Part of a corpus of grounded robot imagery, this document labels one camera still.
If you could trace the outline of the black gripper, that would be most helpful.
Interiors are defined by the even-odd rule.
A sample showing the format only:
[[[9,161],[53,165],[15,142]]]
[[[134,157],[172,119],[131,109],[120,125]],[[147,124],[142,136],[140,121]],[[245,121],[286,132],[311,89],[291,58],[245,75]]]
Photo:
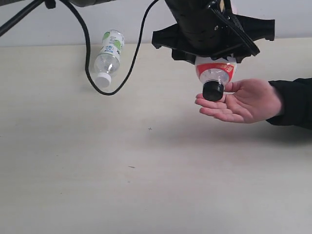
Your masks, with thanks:
[[[255,41],[275,40],[275,20],[233,13],[229,0],[168,0],[176,23],[153,31],[152,45],[170,48],[175,61],[195,64],[196,56],[234,55],[237,63],[260,53]]]

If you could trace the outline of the person's open bare hand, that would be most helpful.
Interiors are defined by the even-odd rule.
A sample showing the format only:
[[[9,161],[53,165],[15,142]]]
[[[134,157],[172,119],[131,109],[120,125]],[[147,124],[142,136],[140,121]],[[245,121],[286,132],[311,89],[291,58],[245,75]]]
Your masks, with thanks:
[[[205,100],[198,94],[195,104],[201,114],[223,122],[252,124],[280,116],[284,112],[283,99],[269,82],[244,79],[225,86],[226,95],[217,102]]]

